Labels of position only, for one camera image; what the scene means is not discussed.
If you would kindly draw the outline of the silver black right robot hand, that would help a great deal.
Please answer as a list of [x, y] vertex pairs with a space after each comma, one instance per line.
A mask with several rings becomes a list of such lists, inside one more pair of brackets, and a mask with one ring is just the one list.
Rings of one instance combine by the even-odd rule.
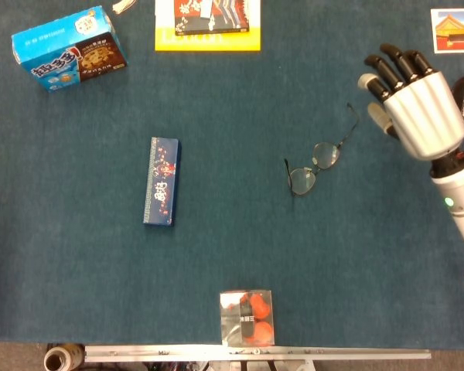
[[384, 56], [364, 59], [375, 72], [361, 75], [357, 84], [390, 117], [405, 150], [421, 161], [455, 151], [464, 140], [464, 120], [443, 73], [416, 49], [382, 43], [380, 51]]

